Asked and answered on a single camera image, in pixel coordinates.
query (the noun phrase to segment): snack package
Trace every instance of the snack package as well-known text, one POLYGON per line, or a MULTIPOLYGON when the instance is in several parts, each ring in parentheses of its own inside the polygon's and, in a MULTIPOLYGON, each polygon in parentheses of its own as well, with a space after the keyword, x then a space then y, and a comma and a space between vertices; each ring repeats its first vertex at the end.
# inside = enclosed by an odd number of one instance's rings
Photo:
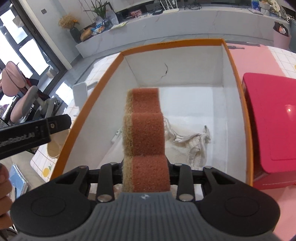
POLYGON ((98 23, 96 25, 96 27, 92 28, 91 30, 95 33, 100 34, 100 33, 104 32, 106 29, 105 29, 105 26, 102 25, 102 23, 98 23))

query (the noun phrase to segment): white countertop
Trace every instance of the white countertop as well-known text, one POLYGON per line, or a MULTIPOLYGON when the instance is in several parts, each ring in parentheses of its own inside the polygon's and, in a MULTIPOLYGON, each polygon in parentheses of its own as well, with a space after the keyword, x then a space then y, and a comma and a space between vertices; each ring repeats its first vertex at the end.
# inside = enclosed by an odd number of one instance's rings
POLYGON ((179 12, 132 19, 125 26, 98 34, 76 45, 76 48, 85 58, 125 45, 126 48, 130 48, 133 43, 163 42, 165 40, 161 38, 172 36, 221 38, 224 35, 236 35, 273 41, 275 21, 289 27, 287 21, 254 14, 243 8, 202 7, 200 10, 182 8, 179 12))

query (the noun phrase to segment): lemon pattern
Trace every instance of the lemon pattern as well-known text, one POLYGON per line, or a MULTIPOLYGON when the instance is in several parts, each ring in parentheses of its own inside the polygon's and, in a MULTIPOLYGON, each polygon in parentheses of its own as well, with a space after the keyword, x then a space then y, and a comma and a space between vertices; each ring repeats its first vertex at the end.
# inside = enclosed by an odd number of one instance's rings
POLYGON ((48 175, 49 175, 51 169, 52 169, 52 165, 50 164, 48 167, 46 167, 46 168, 43 169, 42 175, 43 175, 44 177, 48 177, 48 175))

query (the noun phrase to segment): pink chair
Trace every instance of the pink chair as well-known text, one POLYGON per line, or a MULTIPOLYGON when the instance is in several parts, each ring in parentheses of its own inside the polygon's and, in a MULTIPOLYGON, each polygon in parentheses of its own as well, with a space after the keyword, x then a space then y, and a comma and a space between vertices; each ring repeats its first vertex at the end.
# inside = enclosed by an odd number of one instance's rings
POLYGON ((2 90, 7 96, 15 96, 20 92, 20 89, 27 89, 26 94, 16 103, 11 112, 10 120, 16 123, 19 119, 23 118, 31 109, 32 105, 36 102, 40 105, 39 111, 41 115, 48 118, 52 115, 54 103, 57 98, 47 99, 43 101, 37 94, 37 86, 29 86, 26 79, 19 68, 11 61, 2 71, 2 90))

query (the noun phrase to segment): pink bin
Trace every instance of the pink bin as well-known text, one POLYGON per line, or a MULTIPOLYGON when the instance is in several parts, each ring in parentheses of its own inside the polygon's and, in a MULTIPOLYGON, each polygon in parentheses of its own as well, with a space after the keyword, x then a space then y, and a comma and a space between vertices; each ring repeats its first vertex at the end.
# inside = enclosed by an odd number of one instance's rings
POLYGON ((274 47, 289 50, 291 35, 287 37, 285 35, 278 33, 275 30, 273 30, 273 32, 274 32, 274 47))

